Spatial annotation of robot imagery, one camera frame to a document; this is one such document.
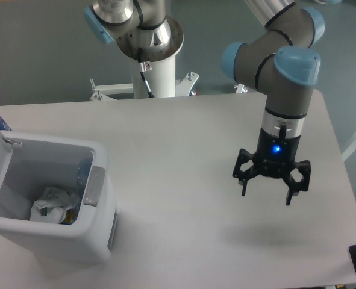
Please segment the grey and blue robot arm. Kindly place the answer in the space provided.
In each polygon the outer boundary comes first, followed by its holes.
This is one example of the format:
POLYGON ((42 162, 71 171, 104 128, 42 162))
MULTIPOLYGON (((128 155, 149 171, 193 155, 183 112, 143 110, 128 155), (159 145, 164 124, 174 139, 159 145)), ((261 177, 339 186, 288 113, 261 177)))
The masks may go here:
MULTIPOLYGON (((236 83, 264 94, 266 105, 256 151, 239 151, 233 177, 243 187, 259 175, 282 179, 292 198, 310 183, 310 162, 295 156, 320 68, 311 47, 324 34, 325 22, 317 10, 293 1, 248 1, 248 6, 266 33, 250 44, 230 44, 221 68, 236 83)), ((116 42, 131 60, 136 98, 177 95, 175 57, 184 36, 164 1, 94 1, 84 17, 101 42, 116 42)))

